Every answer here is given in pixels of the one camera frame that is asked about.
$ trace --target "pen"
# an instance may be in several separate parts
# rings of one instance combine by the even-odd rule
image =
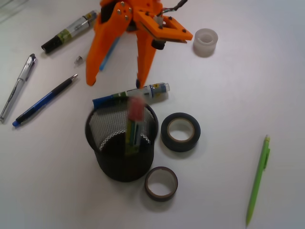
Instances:
[[[90,11],[86,15],[78,18],[74,23],[69,25],[66,29],[62,30],[58,33],[55,37],[51,40],[46,42],[41,46],[41,48],[46,52],[49,53],[54,49],[58,48],[62,44],[68,42],[77,34],[81,33],[85,29],[91,27],[92,23],[97,18],[98,12],[95,10]]]
[[[66,87],[68,87],[72,80],[75,79],[78,76],[78,74],[75,74],[74,76],[70,77],[69,79],[62,82],[60,85],[58,85],[56,88],[54,88],[50,93],[48,93],[45,97],[40,99],[36,104],[34,104],[29,110],[24,112],[22,115],[20,115],[18,118],[16,118],[16,121],[13,122],[13,126],[17,127],[22,122],[30,118],[34,113],[36,113],[39,109],[41,109],[45,104],[47,104],[49,101],[51,101],[53,98],[55,98],[60,92],[62,92]]]
[[[263,149],[261,152],[261,156],[259,158],[259,163],[258,163],[256,175],[255,175],[255,180],[253,183],[252,193],[251,193],[250,201],[249,201],[249,205],[248,205],[247,216],[246,216],[246,225],[247,226],[250,223],[250,220],[251,220],[251,217],[252,217],[252,214],[254,211],[255,202],[256,202],[257,193],[258,193],[258,189],[259,189],[259,184],[261,182],[263,170],[267,166],[267,161],[268,161],[268,157],[269,157],[269,153],[270,153],[269,142],[270,142],[270,137],[267,135],[265,137]]]
[[[21,88],[24,85],[24,82],[28,80],[31,69],[34,66],[35,62],[36,62],[35,54],[31,54],[28,57],[26,63],[24,64],[24,67],[23,67],[20,75],[18,76],[15,86],[10,93],[9,99],[7,100],[5,106],[0,114],[0,122],[4,123],[5,118],[7,117],[12,105],[14,104],[19,92],[21,91]]]

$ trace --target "clear tape roll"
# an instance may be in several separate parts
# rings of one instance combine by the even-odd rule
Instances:
[[[218,41],[218,35],[211,29],[200,29],[195,33],[194,51],[199,56],[211,55]]]

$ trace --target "white table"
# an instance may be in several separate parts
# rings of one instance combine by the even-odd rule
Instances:
[[[50,56],[41,45],[99,9],[98,0],[26,1],[0,23],[0,109],[27,57],[37,56],[7,124],[0,126],[0,228],[245,228],[266,134],[271,154],[248,228],[304,228],[304,8],[296,0],[189,0],[170,13],[193,34],[215,30],[219,41],[209,58],[197,57],[193,42],[168,42],[153,61],[147,84],[171,86],[169,98],[152,105],[160,125],[169,114],[186,112],[202,131],[187,153],[166,149],[158,134],[152,167],[169,167],[179,180],[174,199],[160,204],[146,196],[144,177],[127,184],[109,179],[84,132],[93,98],[134,88],[135,35],[123,35],[89,87],[85,65],[74,68],[74,60],[93,31]],[[12,128],[16,117],[75,73],[78,81],[34,120]]]

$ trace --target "electrical tape roll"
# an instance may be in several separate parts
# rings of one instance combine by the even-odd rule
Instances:
[[[148,185],[151,175],[153,173],[156,173],[156,172],[162,171],[162,170],[168,172],[168,175],[171,176],[171,182],[168,183],[168,185],[170,185],[170,184],[172,185],[171,192],[166,194],[166,195],[163,195],[163,196],[155,194],[152,190],[150,190],[149,185]],[[151,171],[148,172],[148,174],[145,178],[144,187],[145,187],[145,191],[146,191],[147,195],[151,199],[153,199],[155,201],[158,201],[158,202],[165,202],[165,201],[168,201],[168,200],[170,200],[171,198],[174,197],[174,195],[177,191],[177,188],[178,188],[178,178],[177,178],[176,174],[171,169],[169,169],[167,167],[156,167],[156,168],[153,168]]]
[[[170,135],[169,128],[173,121],[182,119],[191,124],[193,129],[191,137],[186,140],[178,140]],[[174,113],[164,119],[161,125],[161,139],[164,145],[176,152],[185,152],[195,147],[200,137],[200,126],[197,120],[186,113]]]

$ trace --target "mesh pen holder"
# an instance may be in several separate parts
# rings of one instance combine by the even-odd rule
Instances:
[[[87,141],[103,172],[122,182],[137,180],[150,169],[158,132],[156,114],[146,105],[139,152],[125,156],[127,99],[116,98],[103,103],[90,113],[85,127]]]

